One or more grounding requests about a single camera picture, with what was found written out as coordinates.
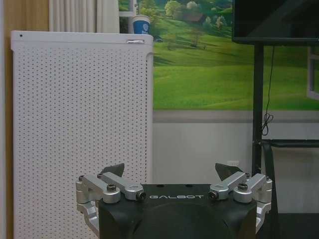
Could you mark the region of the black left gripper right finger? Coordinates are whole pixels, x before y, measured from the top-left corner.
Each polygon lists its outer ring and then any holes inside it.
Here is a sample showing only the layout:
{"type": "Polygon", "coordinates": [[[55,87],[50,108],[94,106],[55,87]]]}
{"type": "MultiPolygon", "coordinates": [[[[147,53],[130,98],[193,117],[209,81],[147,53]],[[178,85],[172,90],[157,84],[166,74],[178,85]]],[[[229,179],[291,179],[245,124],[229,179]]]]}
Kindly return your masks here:
{"type": "Polygon", "coordinates": [[[271,210],[272,180],[257,173],[251,176],[237,166],[216,163],[215,170],[221,180],[219,184],[211,184],[208,197],[214,201],[228,199],[230,193],[236,202],[248,204],[257,202],[256,230],[262,227],[265,214],[271,210]]]}

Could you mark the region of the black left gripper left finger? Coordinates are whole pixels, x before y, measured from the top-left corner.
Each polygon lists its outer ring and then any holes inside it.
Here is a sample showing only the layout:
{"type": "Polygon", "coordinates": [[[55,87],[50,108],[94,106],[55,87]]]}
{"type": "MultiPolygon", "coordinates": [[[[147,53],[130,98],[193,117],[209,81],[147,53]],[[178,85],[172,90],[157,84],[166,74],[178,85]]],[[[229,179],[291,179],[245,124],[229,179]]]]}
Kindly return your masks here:
{"type": "Polygon", "coordinates": [[[99,201],[115,204],[122,196],[129,201],[137,202],[146,198],[141,184],[122,178],[124,168],[123,163],[105,167],[97,175],[79,176],[76,182],[77,210],[84,215],[85,223],[98,237],[100,232],[96,207],[99,201]]]}

